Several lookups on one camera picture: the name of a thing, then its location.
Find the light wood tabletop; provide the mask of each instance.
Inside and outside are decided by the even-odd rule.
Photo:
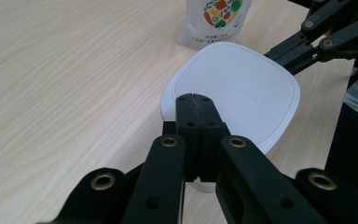
[[[162,91],[197,52],[177,44],[185,11],[185,0],[0,0],[0,223],[51,221],[87,173],[145,161]],[[254,0],[237,43],[265,53],[306,13]],[[284,174],[324,168],[351,66],[296,75],[300,106],[267,155]],[[225,223],[215,195],[188,186],[184,223]]]

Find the white lid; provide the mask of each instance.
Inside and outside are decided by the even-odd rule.
[[[267,153],[296,112],[300,90],[283,67],[244,46],[220,42],[194,55],[161,96],[161,115],[175,121],[175,99],[211,98],[231,134],[251,139]]]

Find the colorful logo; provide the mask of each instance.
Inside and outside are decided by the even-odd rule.
[[[241,6],[242,0],[212,0],[204,8],[205,20],[220,29],[237,17]]]

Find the white pouch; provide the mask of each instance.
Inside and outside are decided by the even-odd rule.
[[[187,0],[179,44],[191,49],[232,41],[240,32],[252,0]]]

